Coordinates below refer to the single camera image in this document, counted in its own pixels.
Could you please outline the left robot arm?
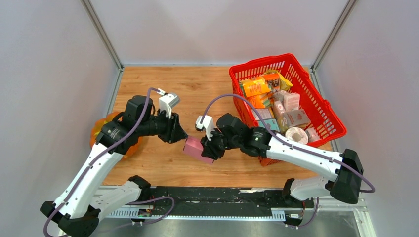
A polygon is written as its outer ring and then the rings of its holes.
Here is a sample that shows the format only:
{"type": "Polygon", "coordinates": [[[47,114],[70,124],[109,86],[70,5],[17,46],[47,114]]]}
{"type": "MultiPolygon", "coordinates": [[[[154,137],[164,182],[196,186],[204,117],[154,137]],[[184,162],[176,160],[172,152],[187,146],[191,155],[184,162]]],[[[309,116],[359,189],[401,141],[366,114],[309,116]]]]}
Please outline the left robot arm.
{"type": "Polygon", "coordinates": [[[66,236],[87,237],[101,220],[123,205],[148,203],[151,185],[137,175],[109,193],[96,197],[95,192],[140,137],[158,136],[169,144],[187,137],[178,114],[172,111],[178,102],[174,93],[160,97],[158,109],[146,96],[130,99],[123,112],[102,126],[89,157],[68,188],[55,201],[44,202],[41,212],[66,236]]]}

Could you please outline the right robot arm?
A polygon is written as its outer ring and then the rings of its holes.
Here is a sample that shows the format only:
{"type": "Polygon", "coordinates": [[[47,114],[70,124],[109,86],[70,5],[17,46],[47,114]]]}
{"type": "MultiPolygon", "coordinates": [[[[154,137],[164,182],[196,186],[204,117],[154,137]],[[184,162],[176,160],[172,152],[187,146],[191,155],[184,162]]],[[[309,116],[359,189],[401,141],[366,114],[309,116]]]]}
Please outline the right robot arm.
{"type": "Polygon", "coordinates": [[[249,128],[230,113],[216,123],[210,116],[199,116],[195,128],[206,133],[201,139],[203,157],[218,160],[226,150],[239,149],[250,157],[281,160],[317,173],[314,178],[286,181],[282,201],[289,207],[324,196],[348,204],[358,203],[364,169],[354,150],[339,153],[303,145],[278,133],[271,134],[264,127],[249,128]]]}

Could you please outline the pink paper box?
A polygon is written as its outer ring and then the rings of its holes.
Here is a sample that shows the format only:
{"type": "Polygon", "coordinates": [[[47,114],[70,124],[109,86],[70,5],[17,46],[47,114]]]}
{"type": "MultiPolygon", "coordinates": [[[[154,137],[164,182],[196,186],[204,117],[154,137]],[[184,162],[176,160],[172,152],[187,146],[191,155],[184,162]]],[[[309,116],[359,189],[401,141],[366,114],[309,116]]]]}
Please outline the pink paper box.
{"type": "Polygon", "coordinates": [[[193,157],[199,161],[202,161],[207,164],[213,164],[214,160],[208,157],[202,156],[203,146],[200,143],[200,139],[197,139],[192,136],[188,136],[185,140],[185,144],[183,147],[183,153],[190,157],[193,157]]]}

